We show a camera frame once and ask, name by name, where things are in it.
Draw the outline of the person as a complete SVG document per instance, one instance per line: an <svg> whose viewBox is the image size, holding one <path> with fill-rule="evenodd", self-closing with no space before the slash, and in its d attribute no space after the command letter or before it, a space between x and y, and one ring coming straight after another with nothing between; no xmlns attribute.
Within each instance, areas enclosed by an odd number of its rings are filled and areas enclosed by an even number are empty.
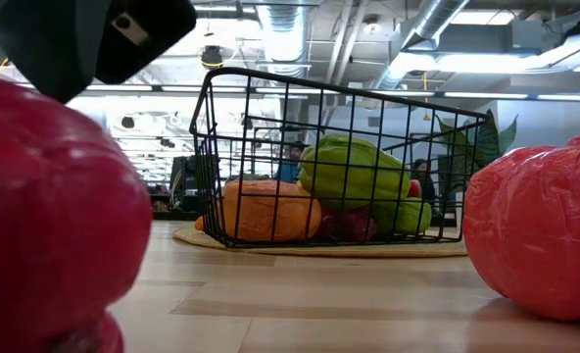
<svg viewBox="0 0 580 353"><path fill-rule="evenodd" d="M412 166L411 177L419 182L421 198L433 203L436 200L436 190L431 178L431 169L424 159L417 159Z"/></svg>
<svg viewBox="0 0 580 353"><path fill-rule="evenodd" d="M274 178L283 182L296 182L299 176L299 161L305 148L306 145L300 141L292 143Z"/></svg>

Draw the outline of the purple grapes toy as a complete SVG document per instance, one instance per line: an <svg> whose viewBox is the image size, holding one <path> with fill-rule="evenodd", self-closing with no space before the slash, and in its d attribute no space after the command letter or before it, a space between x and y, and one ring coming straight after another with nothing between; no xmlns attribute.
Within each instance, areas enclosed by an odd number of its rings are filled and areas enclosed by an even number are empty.
<svg viewBox="0 0 580 353"><path fill-rule="evenodd" d="M323 208L321 221L314 237L317 239L364 243L377 233L377 224L365 205L351 210Z"/></svg>

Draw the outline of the ribbed silver ceiling duct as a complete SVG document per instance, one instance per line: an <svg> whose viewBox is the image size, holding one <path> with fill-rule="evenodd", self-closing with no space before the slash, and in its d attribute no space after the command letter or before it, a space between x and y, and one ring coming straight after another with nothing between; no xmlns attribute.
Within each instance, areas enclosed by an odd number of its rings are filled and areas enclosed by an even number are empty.
<svg viewBox="0 0 580 353"><path fill-rule="evenodd" d="M309 11L290 5L258 6L257 11L263 28L267 70L277 75L304 78Z"/></svg>

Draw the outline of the orange-red bell pepper toy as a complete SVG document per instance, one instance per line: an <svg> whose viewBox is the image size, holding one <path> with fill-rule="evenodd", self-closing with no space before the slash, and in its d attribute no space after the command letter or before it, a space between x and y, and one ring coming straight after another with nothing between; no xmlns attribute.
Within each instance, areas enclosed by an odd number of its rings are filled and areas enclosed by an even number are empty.
<svg viewBox="0 0 580 353"><path fill-rule="evenodd" d="M580 321L580 136L512 150L477 172L463 236L493 290L540 317Z"/></svg>

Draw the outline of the black ceiling speaker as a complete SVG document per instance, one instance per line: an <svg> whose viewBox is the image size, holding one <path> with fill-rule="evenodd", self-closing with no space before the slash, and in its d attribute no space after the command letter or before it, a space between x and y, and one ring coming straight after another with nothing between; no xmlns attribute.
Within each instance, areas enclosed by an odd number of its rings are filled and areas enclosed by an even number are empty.
<svg viewBox="0 0 580 353"><path fill-rule="evenodd" d="M217 45L206 46L201 53L200 62L207 70L221 68L223 66L221 47Z"/></svg>

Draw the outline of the red bell pepper toy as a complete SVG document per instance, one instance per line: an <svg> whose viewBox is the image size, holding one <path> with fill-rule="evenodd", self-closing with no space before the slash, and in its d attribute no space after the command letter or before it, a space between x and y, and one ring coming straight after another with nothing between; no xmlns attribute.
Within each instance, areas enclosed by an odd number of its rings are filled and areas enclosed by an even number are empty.
<svg viewBox="0 0 580 353"><path fill-rule="evenodd" d="M150 198L94 121L0 78L0 353L123 353Z"/></svg>

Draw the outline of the round woven table mat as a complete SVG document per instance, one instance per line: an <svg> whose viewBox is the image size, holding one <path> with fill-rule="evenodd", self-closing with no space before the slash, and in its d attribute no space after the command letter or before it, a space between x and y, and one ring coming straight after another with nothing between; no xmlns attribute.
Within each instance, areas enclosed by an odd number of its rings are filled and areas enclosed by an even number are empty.
<svg viewBox="0 0 580 353"><path fill-rule="evenodd" d="M394 259L448 258L465 257L467 255L464 242L329 247L230 248L194 228L179 229L173 234L173 238L191 245L216 250L275 256Z"/></svg>

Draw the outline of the black wire basket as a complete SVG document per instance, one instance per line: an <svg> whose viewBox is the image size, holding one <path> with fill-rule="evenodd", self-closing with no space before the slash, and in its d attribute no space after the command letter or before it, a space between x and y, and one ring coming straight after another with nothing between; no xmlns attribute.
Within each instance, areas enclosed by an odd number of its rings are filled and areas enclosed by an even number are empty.
<svg viewBox="0 0 580 353"><path fill-rule="evenodd" d="M438 139L436 117L458 121L457 125L462 126L466 119L485 115L396 92L360 90L240 68L209 72L189 127L195 143L200 213L207 222L216 214L229 176L258 174L283 182L274 176L290 145L300 141L308 148L330 133L373 143L400 160L410 177L414 161L426 160L436 200L430 203L420 198L432 208L430 227L423 233L377 232L364 243L314 236L289 242L246 241L230 238L216 227L204 232L231 248L460 242L466 187L452 194L444 191L440 174L448 156Z"/></svg>

